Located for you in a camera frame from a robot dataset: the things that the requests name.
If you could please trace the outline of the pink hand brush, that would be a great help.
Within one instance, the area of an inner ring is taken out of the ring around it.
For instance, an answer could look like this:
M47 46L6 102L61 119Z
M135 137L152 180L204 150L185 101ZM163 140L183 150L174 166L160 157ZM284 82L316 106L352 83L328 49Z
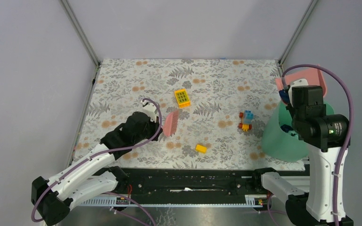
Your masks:
M163 134L166 137L170 137L176 133L179 119L179 110L169 113L165 119L163 126Z

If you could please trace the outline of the pink dustpan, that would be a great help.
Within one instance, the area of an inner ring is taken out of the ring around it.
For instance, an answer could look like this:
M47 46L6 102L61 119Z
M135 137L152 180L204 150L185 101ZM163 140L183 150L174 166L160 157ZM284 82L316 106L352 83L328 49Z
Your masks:
M306 86L314 85L321 86L323 97L327 94L327 85L322 74L322 71L315 68L308 68L296 73L288 74L283 77L287 85L294 86Z

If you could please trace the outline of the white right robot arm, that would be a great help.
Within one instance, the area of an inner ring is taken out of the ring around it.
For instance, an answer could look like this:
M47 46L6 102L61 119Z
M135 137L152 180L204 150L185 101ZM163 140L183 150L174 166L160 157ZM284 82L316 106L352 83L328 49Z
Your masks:
M343 180L341 166L349 143L349 120L341 114L326 113L321 86L289 86L286 92L292 128L310 148L310 188L305 192L276 170L267 168L252 180L253 191L258 194L268 191L279 198L296 226L354 225L339 194Z

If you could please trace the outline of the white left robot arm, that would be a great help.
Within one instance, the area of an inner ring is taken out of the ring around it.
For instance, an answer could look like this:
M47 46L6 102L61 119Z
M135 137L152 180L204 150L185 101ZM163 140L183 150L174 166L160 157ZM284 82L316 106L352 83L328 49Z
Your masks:
M162 131L160 110L134 112L73 165L48 179L37 177L32 182L32 222L53 226L87 199L105 192L123 193L127 179L120 168L89 178L133 149L157 141Z

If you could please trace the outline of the yellow grid toy block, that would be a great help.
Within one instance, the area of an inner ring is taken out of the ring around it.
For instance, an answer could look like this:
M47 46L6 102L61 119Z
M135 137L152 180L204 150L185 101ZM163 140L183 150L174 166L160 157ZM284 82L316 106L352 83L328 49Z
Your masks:
M174 95L179 108L184 108L191 105L186 89L174 91Z

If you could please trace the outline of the small yellow block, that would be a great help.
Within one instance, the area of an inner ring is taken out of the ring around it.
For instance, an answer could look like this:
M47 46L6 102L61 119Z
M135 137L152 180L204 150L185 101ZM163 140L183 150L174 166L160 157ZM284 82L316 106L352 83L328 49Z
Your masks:
M206 153L207 152L207 147L197 144L195 147L195 150L199 153Z

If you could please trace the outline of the floral table mat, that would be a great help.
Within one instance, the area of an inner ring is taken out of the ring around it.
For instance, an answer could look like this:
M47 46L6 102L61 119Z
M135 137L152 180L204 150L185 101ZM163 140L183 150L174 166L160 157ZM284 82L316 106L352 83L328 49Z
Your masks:
M280 97L275 60L105 59L96 78L73 161L86 155L147 97L163 117L179 110L176 133L161 135L115 162L122 168L303 170L262 149L264 128ZM174 91L186 89L191 105L179 108ZM254 114L252 129L238 128L239 113ZM197 144L206 153L195 150Z

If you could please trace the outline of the toy brick car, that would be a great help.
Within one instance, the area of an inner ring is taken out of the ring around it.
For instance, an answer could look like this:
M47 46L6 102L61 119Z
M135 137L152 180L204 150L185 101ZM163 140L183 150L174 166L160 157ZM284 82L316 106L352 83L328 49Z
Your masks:
M252 120L254 118L254 114L250 110L240 112L239 118L241 119L241 122L238 125L239 129L241 129L243 132L247 132L252 129Z

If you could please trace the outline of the green trash bin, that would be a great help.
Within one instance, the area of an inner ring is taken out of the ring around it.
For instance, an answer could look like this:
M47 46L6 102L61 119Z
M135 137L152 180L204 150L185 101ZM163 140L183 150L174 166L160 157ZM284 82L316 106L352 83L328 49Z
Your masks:
M262 149L267 155L286 162L296 162L309 156L314 147L299 140L298 135L291 136L281 129L283 125L291 126L291 122L289 111L280 102L263 132Z

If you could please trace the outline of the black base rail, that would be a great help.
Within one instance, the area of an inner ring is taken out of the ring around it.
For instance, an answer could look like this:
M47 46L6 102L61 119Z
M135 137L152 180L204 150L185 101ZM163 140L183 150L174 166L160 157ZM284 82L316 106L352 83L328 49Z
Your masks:
M256 170L127 169L112 192L139 204L245 204L246 195L267 195L259 176L273 168Z

